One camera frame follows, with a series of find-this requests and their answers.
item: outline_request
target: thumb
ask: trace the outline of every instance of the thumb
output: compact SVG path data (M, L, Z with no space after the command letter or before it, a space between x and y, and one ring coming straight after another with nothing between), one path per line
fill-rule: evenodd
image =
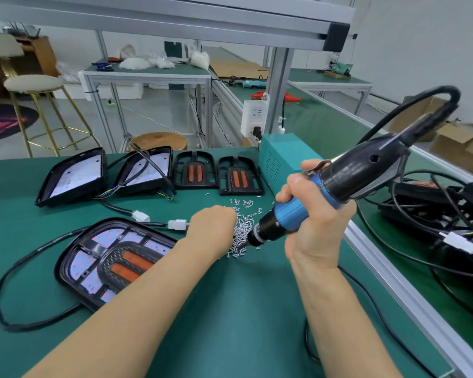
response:
M297 197L307 209L311 218L323 219L336 210L322 196L319 187L302 174L292 174L287 178L291 195Z

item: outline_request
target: red tool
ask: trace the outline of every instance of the red tool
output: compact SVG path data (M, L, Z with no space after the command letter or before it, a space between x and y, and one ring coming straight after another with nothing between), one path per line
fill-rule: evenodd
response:
M256 94L251 95L251 99L261 99L261 98L263 98L264 93L265 92L257 92ZM296 98L296 97L291 96L291 94L289 94L289 93L285 93L284 101L286 101L286 102L299 102L299 101L301 101L301 98L299 98L299 97Z

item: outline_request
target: pile of screws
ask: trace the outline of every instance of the pile of screws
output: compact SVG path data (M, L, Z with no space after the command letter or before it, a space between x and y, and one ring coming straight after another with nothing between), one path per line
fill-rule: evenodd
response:
M252 200L243 200L243 206L248 209L251 208L254 205L254 202ZM240 200L233 200L230 199L230 203L234 204L235 206L240 205ZM229 258L230 256L233 256L234 258L239 258L240 256L245 255L246 248L238 249L238 247L242 244L244 244L247 241L247 234L252 230L254 227L254 216L257 215L262 215L263 210L261 208L258 208L258 211L249 214L249 215L243 215L240 213L240 207L233 207L235 212L237 213L237 224L235 226L235 233L233 237L233 246L227 253L226 257Z

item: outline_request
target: gold stool leg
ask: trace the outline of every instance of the gold stool leg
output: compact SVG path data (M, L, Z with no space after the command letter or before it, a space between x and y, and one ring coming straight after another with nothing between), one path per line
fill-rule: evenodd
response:
M57 106L56 106L56 103L54 102L54 100L52 99L51 97L51 93L46 93L47 95L47 99L51 102L51 106L52 108L54 109L54 112L56 113L56 116L58 117L59 121L61 122L61 125L63 126L63 128L65 129L65 132L66 134L68 135L69 139L70 139L70 142L71 144L74 146L74 149L78 150L77 148L77 145L74 141L74 138L72 137L72 134L70 133L70 130L69 128L66 126L66 123L65 121L63 120L63 117L61 116L61 113L59 112Z
M16 112L16 117L18 118L19 128L21 129L23 139L25 140L26 151L28 151L28 156L30 158L33 158L32 149L30 147L30 142L28 142L25 125L23 123L23 116L21 115L21 110L19 109L18 100L16 99L16 95L12 91L9 91L9 94L11 95L11 100L13 101L14 111Z
M70 94L65 90L65 87L63 86L61 88L63 90L63 93L65 93L66 95L66 98L69 100L69 102L71 103L72 107L74 108L74 110L76 111L77 115L79 115L79 118L82 120L82 123L83 125L86 127L86 129L88 130L88 134L91 136L91 138L93 138L96 142L96 144L101 147L101 144L100 142L95 138L94 134L93 134L93 130L91 129L91 127L89 127L88 125L88 122L86 122L86 120L84 119L81 111L77 108L76 104L74 103L74 100L72 99L72 97L70 96Z
M40 107L40 103L39 103L39 100L37 98L37 95L36 94L30 94L30 95L33 98L33 102L35 102L35 106L37 107L37 111L39 112L40 119L42 119L42 122L44 123L44 127L46 129L47 136L49 137L49 140L51 141L52 150L54 151L56 156L59 156L58 147L56 146L56 142L54 141L54 138L52 136L51 129L49 128L49 125L47 124L47 120L46 120L46 117L44 115L44 111Z

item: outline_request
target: white stool seat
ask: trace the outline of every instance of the white stool seat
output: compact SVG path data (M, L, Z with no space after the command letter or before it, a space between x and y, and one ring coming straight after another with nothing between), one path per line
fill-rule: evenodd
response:
M28 74L8 78L3 85L7 90L16 93L42 93L61 88L63 80L50 75Z

